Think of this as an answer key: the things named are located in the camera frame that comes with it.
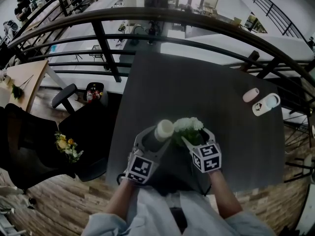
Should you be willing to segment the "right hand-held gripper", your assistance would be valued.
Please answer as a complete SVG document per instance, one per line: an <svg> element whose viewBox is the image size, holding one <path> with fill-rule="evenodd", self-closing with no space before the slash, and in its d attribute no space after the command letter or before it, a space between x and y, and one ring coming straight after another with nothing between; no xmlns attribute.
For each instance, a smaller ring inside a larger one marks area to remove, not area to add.
<svg viewBox="0 0 315 236"><path fill-rule="evenodd" d="M185 137L181 136L185 146L190 151L194 166L202 173L208 173L221 168L221 151L215 143L215 135L203 128L201 130L203 145L194 146Z"/></svg>

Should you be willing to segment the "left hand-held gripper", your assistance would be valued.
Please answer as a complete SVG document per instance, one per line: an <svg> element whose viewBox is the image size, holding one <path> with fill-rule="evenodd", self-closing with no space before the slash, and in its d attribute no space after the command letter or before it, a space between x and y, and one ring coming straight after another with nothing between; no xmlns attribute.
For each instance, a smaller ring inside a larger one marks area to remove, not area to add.
<svg viewBox="0 0 315 236"><path fill-rule="evenodd" d="M160 159L167 151L171 138L157 142L154 152L147 151L142 143L143 138L154 131L156 126L151 126L141 131L135 138L134 147L128 158L125 178L140 185L144 185L151 178L159 166Z"/></svg>

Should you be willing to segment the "white vase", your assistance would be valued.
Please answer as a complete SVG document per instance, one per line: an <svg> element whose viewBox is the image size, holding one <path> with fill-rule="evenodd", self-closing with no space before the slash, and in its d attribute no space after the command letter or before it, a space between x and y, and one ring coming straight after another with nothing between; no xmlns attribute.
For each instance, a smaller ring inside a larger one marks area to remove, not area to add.
<svg viewBox="0 0 315 236"><path fill-rule="evenodd" d="M157 141L164 142L168 138L172 137L174 133L174 125L170 120L161 120L154 131L154 136Z"/></svg>

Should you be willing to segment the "white flowers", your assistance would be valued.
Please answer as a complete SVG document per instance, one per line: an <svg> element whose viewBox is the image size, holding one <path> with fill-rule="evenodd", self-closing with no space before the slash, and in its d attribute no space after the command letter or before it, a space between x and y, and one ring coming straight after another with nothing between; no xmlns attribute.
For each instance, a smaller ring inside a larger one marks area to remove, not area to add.
<svg viewBox="0 0 315 236"><path fill-rule="evenodd" d="M200 133L203 128L204 124L196 117L178 119L174 122L173 139L180 147L185 146L182 137L195 146L204 144L204 139Z"/></svg>

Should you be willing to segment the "person's left forearm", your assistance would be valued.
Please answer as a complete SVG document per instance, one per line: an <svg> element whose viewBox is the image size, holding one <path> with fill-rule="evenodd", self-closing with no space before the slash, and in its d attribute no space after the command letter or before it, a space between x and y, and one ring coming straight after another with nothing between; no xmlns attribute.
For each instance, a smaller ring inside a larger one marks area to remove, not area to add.
<svg viewBox="0 0 315 236"><path fill-rule="evenodd" d="M115 214L125 220L129 203L135 190L135 183L124 178L105 207L105 213Z"/></svg>

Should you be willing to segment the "person's right forearm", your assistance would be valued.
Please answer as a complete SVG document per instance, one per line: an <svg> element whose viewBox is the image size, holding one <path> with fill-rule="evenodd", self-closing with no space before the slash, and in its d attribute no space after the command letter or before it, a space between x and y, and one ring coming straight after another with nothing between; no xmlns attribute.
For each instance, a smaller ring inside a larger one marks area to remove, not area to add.
<svg viewBox="0 0 315 236"><path fill-rule="evenodd" d="M215 170L208 173L220 216L227 219L243 209L229 188L222 172Z"/></svg>

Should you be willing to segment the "dark table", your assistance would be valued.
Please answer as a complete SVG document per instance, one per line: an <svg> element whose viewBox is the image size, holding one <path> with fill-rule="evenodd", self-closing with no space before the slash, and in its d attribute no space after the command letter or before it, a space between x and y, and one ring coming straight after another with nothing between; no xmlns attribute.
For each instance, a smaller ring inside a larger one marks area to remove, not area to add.
<svg viewBox="0 0 315 236"><path fill-rule="evenodd" d="M218 64L137 52L116 118L106 183L127 167L135 137L162 119L196 117L215 136L222 172L234 192L283 182L284 123L281 108L257 117L243 95L257 88L257 100L277 87L253 75Z"/></svg>

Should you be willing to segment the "pink cup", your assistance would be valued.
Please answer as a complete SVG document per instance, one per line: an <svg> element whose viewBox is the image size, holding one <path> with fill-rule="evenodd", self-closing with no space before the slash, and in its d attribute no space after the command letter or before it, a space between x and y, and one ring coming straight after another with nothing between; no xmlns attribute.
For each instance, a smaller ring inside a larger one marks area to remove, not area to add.
<svg viewBox="0 0 315 236"><path fill-rule="evenodd" d="M243 101L248 103L254 100L259 95L259 89L258 88L252 88L249 91L247 91L243 95Z"/></svg>

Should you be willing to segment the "waste bin with rubbish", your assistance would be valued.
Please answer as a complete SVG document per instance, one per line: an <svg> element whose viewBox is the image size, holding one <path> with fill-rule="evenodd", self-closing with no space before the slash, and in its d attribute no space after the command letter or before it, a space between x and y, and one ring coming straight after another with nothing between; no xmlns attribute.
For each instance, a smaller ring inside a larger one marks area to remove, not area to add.
<svg viewBox="0 0 315 236"><path fill-rule="evenodd" d="M84 92L84 100L88 103L99 100L103 96L104 85L99 82L91 82Z"/></svg>

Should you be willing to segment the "yellow flower bouquet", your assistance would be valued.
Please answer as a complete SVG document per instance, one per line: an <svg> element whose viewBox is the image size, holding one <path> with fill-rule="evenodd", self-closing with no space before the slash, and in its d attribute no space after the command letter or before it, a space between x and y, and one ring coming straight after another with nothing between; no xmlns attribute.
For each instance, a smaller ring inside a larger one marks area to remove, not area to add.
<svg viewBox="0 0 315 236"><path fill-rule="evenodd" d="M70 164L80 160L84 151L77 150L78 144L72 138L67 138L66 135L60 132L55 133L55 138L57 150L66 157Z"/></svg>

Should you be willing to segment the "black office chair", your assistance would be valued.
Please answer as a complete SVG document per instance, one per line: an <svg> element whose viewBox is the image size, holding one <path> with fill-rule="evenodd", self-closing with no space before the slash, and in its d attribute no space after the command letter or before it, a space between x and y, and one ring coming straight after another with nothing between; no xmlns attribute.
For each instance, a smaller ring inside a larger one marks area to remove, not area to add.
<svg viewBox="0 0 315 236"><path fill-rule="evenodd" d="M99 100L74 110L68 101L76 91L70 85L52 101L65 104L69 116L60 123L36 117L9 103L0 107L0 168L23 190L58 175L91 181L106 173L111 141L122 96L103 92ZM70 164L55 145L55 133L72 138L84 153Z"/></svg>

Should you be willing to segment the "black curved railing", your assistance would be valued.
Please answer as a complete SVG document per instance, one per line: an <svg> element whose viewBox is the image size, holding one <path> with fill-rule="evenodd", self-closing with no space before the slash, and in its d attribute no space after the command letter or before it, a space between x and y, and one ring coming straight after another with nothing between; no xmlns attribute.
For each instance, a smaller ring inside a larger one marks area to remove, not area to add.
<svg viewBox="0 0 315 236"><path fill-rule="evenodd" d="M272 55L273 57L279 58L281 61L283 61L283 63L292 68L293 71L300 74L301 77L306 79L311 85L315 87L315 79L313 79L304 68L302 68L296 61L290 58L283 51L270 44L269 42L263 40L262 38L220 20L178 10L145 7L118 7L84 12L81 14L76 14L73 16L68 16L59 20L55 20L43 27L31 30L29 31L29 33L19 36L18 38L11 41L8 45L8 48L15 48L20 43L49 31L55 31L57 29L63 29L66 27L86 23L117 21L123 19L146 21L157 20L171 23L179 23L205 30L211 30L216 33L229 36L253 47L256 47L266 52L267 54Z"/></svg>

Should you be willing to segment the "wooden desk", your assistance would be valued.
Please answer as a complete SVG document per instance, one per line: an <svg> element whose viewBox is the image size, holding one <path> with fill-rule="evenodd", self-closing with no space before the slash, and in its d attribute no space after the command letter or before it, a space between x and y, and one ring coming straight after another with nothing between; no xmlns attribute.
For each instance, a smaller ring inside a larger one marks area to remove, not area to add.
<svg viewBox="0 0 315 236"><path fill-rule="evenodd" d="M39 86L46 74L48 61L35 61L13 66L7 69L7 81L0 80L0 107L12 103L30 112ZM14 98L12 86L22 89L22 96Z"/></svg>

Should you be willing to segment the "green artificial plant stem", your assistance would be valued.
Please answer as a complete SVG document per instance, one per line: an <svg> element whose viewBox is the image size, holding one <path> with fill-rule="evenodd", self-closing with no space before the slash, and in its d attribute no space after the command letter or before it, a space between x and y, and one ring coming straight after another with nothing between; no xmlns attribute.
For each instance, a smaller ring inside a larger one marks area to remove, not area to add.
<svg viewBox="0 0 315 236"><path fill-rule="evenodd" d="M30 82L30 80L33 78L33 75L31 75L26 81L24 81L22 84L19 86L15 85L14 83L12 84L12 95L14 99L20 99L23 94L24 94L24 89L27 86L27 84Z"/></svg>

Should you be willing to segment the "black straight railing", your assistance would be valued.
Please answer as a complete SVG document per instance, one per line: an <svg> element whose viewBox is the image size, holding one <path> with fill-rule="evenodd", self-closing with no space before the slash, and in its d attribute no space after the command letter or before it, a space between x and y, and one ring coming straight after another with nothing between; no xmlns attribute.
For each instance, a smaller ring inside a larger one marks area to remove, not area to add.
<svg viewBox="0 0 315 236"><path fill-rule="evenodd" d="M287 15L276 6L271 0L252 0L268 17L271 22L280 31L282 36L290 36L304 40L307 40L296 27L296 25L287 17Z"/></svg>
<svg viewBox="0 0 315 236"><path fill-rule="evenodd" d="M116 1L117 0L50 0L31 14L28 22L18 31L17 36L14 37L16 46L12 46L11 44L8 46L14 50L18 49L24 51L28 48L56 41L62 37L66 28L50 30L47 33L42 33L28 39L23 39L23 37L31 31L45 27L56 20L61 20L65 17L74 16L86 11L110 8Z"/></svg>

